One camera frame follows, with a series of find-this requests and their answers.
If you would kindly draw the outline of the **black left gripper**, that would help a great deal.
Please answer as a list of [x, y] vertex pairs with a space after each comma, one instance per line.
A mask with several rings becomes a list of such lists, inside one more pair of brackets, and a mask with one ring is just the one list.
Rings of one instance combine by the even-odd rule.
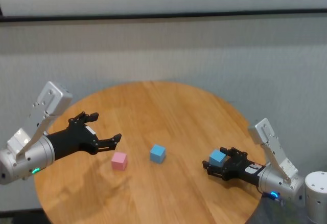
[[68, 120], [69, 127], [47, 135], [46, 137], [54, 150], [55, 160], [78, 151], [95, 155], [98, 152], [115, 150], [122, 138], [120, 133], [110, 139], [98, 140], [96, 133], [89, 126], [85, 125], [85, 123], [97, 121], [98, 117], [99, 113], [89, 115], [83, 111]]

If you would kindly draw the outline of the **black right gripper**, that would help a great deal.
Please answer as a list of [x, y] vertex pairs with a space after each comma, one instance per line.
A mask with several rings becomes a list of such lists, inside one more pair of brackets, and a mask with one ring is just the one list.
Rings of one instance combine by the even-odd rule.
[[221, 178], [224, 181], [238, 178], [252, 185], [259, 184], [259, 173], [265, 169], [264, 165], [248, 160], [248, 153], [234, 147], [230, 149], [220, 147], [219, 150], [230, 158], [222, 167], [214, 166], [208, 161], [202, 161], [202, 166], [208, 175]]

